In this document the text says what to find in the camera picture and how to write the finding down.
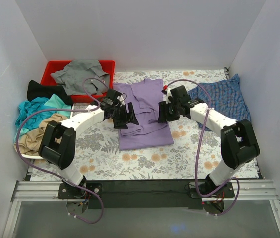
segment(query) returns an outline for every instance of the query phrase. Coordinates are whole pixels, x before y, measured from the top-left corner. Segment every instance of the clothing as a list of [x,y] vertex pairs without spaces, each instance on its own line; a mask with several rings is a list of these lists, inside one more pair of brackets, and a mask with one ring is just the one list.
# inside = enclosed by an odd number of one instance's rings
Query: clothing
[[[66,105],[56,94],[53,94],[50,99],[48,98],[35,98],[31,102],[24,101],[19,105],[20,114],[16,119],[15,125],[18,129],[22,122],[32,113],[52,108],[61,108],[61,109],[71,109],[71,106]],[[31,117],[21,129],[20,136],[24,135],[30,130],[33,130],[39,126],[42,120],[50,118],[52,114],[60,113],[66,117],[70,117],[70,112],[57,112],[57,111],[48,111],[39,113]]]
[[113,88],[127,95],[125,103],[132,102],[139,125],[129,123],[119,130],[120,150],[140,149],[174,144],[169,125],[157,123],[159,102],[163,99],[161,79],[144,79],[139,83],[115,83]]
[[[236,74],[229,80],[223,80],[216,83],[200,83],[201,86],[210,94],[213,107],[217,112],[236,120],[247,119],[251,121],[251,116],[247,105],[245,105],[240,90],[240,78]],[[208,97],[205,92],[196,87],[188,94],[192,99],[199,98],[208,103]]]
[[47,124],[51,121],[60,122],[66,120],[67,117],[61,114],[53,114],[50,118],[44,119],[39,124],[39,127],[27,132],[25,135],[19,138],[19,149],[22,154],[26,155],[39,155],[38,151],[43,139],[43,135]]
[[[110,75],[102,71],[99,61],[90,59],[76,59],[65,66],[64,70],[51,73],[51,77],[64,87],[67,95],[86,95],[82,84],[88,78],[99,79],[108,87],[110,81]],[[87,80],[85,88],[88,93],[97,95],[108,90],[97,80]]]
[[72,98],[68,96],[62,86],[43,86],[34,80],[29,82],[27,88],[27,100],[32,101],[35,98],[51,98],[53,94],[59,96],[66,105],[74,104]]

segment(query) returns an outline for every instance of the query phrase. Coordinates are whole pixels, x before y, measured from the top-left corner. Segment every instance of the black cloth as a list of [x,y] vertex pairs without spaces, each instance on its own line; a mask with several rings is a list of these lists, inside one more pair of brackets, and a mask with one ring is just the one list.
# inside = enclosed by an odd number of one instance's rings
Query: black cloth
[[65,92],[63,86],[43,86],[34,80],[29,82],[27,88],[27,100],[32,101],[35,98],[51,98],[53,94],[59,96],[66,105],[74,104],[72,98]]

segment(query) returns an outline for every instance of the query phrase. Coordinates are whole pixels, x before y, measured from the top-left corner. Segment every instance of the floral pattern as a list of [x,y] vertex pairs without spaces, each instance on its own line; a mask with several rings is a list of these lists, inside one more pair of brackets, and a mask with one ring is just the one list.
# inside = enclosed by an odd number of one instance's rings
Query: floral pattern
[[[115,74],[114,81],[132,84],[144,78],[161,78],[164,84],[181,78],[197,83],[213,83],[225,80],[225,74],[223,70],[120,72]],[[189,82],[179,82],[170,88],[179,85],[184,85],[187,90],[196,87]],[[75,108],[84,109],[86,104],[75,104]],[[169,125],[175,141],[173,145],[120,151],[118,131],[113,127],[113,120],[105,120],[76,139],[74,163],[87,180],[193,179],[200,128],[195,121],[187,118],[173,121]],[[198,178],[205,178],[218,165],[220,159],[220,138],[212,131],[205,131]],[[37,161],[36,164],[55,172],[44,160]],[[257,178],[254,161],[243,166],[236,176]],[[59,179],[33,169],[31,181],[42,180]]]

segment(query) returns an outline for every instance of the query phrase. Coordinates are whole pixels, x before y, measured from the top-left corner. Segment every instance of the blue patterned cloth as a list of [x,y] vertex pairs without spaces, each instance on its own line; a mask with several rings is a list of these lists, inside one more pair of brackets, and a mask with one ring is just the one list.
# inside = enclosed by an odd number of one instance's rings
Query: blue patterned cloth
[[[240,78],[236,74],[229,80],[223,80],[216,83],[200,83],[201,86],[210,94],[212,105],[217,112],[236,120],[247,119],[251,121],[251,116],[247,105],[245,105],[240,90]],[[209,103],[207,95],[200,88],[196,87],[188,94],[192,99],[199,98],[205,103]]]

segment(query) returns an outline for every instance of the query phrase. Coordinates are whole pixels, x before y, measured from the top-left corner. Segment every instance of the red plastic basket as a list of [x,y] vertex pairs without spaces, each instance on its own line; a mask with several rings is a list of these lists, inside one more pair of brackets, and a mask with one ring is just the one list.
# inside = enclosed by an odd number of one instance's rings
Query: red plastic basket
[[[47,63],[41,84],[44,86],[55,86],[57,83],[53,80],[51,77],[51,73],[55,73],[60,70],[64,70],[64,67],[68,65],[71,61],[50,61]],[[109,87],[113,88],[113,76],[114,76],[114,68],[115,68],[115,62],[112,60],[100,60],[99,61],[102,70],[110,75],[110,82]],[[94,98],[98,99],[103,96],[105,96],[107,93],[104,93],[103,95],[93,95]],[[93,99],[91,99],[87,95],[73,95],[71,96],[72,100],[75,103],[89,103],[92,102]]]

